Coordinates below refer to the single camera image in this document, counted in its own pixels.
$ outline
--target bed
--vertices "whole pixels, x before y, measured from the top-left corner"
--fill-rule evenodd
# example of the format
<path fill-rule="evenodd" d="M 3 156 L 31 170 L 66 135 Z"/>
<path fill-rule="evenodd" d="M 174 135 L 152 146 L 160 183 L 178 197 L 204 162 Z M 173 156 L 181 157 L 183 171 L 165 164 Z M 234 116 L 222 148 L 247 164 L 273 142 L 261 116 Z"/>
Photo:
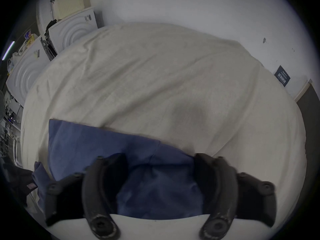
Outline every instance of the bed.
<path fill-rule="evenodd" d="M 235 219 L 226 239 L 239 230 L 243 239 L 269 238 L 303 186 L 306 136 L 296 102 L 238 42 L 181 26 L 104 27 L 51 61 L 26 98 L 24 168 L 40 161 L 49 172 L 51 118 L 158 139 L 190 155 L 223 156 L 239 172 L 273 182 L 274 226 L 243 230 Z"/>

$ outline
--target white wall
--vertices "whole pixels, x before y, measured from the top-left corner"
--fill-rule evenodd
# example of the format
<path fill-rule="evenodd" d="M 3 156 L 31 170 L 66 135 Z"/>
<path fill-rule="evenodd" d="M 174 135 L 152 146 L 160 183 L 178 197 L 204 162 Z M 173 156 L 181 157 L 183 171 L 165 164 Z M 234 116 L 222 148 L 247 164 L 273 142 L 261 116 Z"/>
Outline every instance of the white wall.
<path fill-rule="evenodd" d="M 164 22 L 236 40 L 272 73 L 281 65 L 292 78 L 291 84 L 311 78 L 320 96 L 317 52 L 305 26 L 286 0 L 90 2 L 95 6 L 95 12 L 102 15 L 104 25 Z"/>

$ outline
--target bed sheet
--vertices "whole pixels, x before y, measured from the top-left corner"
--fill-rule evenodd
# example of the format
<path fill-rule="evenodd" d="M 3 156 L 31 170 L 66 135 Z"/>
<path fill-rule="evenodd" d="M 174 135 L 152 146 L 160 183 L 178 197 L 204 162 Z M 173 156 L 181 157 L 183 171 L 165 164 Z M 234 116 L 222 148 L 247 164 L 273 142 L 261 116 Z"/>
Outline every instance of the bed sheet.
<path fill-rule="evenodd" d="M 51 118 L 224 156 L 239 172 L 275 184 L 273 229 L 303 186 L 305 129 L 295 101 L 238 42 L 184 27 L 104 27 L 59 54 L 26 98 L 24 168 L 40 161 L 49 172 Z"/>

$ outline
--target washing machine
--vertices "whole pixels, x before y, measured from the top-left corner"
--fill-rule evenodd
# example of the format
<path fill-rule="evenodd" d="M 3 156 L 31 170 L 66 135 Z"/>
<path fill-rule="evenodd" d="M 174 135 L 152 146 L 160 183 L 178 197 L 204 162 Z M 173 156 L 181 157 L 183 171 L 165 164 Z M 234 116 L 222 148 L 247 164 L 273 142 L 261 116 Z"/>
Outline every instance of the washing machine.
<path fill-rule="evenodd" d="M 51 26 L 47 39 L 55 52 L 59 54 L 79 38 L 98 29 L 94 9 L 80 10 Z"/>
<path fill-rule="evenodd" d="M 42 45 L 42 38 L 39 36 L 22 54 L 6 82 L 9 92 L 21 106 L 24 106 L 34 81 L 49 62 L 50 59 Z"/>

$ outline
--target sign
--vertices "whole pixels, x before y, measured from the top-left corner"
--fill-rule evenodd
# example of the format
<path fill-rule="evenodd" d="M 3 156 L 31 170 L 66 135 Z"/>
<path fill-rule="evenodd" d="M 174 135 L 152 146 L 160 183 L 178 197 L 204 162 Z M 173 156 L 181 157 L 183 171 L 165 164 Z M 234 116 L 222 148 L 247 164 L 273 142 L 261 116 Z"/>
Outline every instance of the sign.
<path fill-rule="evenodd" d="M 286 86 L 287 83 L 290 80 L 290 76 L 288 73 L 283 69 L 282 66 L 279 66 L 277 72 L 275 72 L 275 77 L 279 80 L 280 83 L 283 84 L 283 86 Z"/>

